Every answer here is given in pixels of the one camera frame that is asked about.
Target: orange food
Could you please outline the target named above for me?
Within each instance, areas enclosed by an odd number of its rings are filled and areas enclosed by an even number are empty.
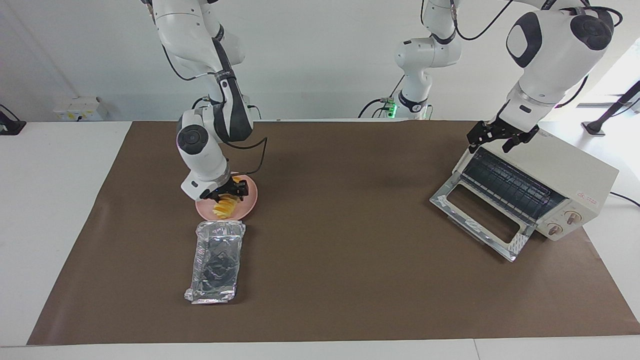
[[[231,194],[220,195],[220,201],[213,207],[213,213],[221,219],[228,219],[233,214],[240,198]]]

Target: pink plate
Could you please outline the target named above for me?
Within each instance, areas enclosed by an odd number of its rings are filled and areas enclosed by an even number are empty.
[[[240,220],[248,215],[255,203],[258,201],[258,188],[253,182],[253,180],[246,176],[240,175],[240,179],[246,180],[246,184],[249,187],[249,196],[245,196],[244,200],[242,200],[237,206],[234,212],[231,214],[231,217],[224,220]],[[205,199],[201,201],[196,201],[196,210],[198,210],[198,214],[204,219],[208,221],[213,220],[222,220],[216,214],[213,213],[213,207],[216,205],[215,200]]]

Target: aluminum foil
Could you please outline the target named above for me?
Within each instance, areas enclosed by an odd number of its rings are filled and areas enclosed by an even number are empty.
[[[185,299],[192,304],[219,304],[236,296],[244,230],[240,221],[208,221],[198,225],[193,278]]]

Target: green light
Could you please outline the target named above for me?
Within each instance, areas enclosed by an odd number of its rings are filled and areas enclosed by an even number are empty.
[[[391,109],[389,110],[389,113],[388,113],[389,118],[390,118],[390,119],[394,119],[394,118],[396,117],[396,112],[397,112],[397,111],[398,111],[398,105],[393,104],[393,105],[391,106]]]

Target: white table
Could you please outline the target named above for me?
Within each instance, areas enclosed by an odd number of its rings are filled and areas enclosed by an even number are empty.
[[[0,138],[0,346],[6,346],[0,348],[0,359],[175,359],[202,354],[226,359],[640,357],[640,336],[24,347],[129,126],[128,122],[32,123],[20,136]],[[583,136],[575,121],[542,126],[618,167],[621,172],[614,190],[640,199],[640,181],[623,160],[625,156],[630,161],[635,159],[629,156],[633,149],[624,148],[621,140],[631,131],[616,135],[609,126],[608,136],[591,138]],[[640,240],[640,211],[611,197],[600,217],[585,228],[636,318],[640,318],[640,241],[634,241]]]

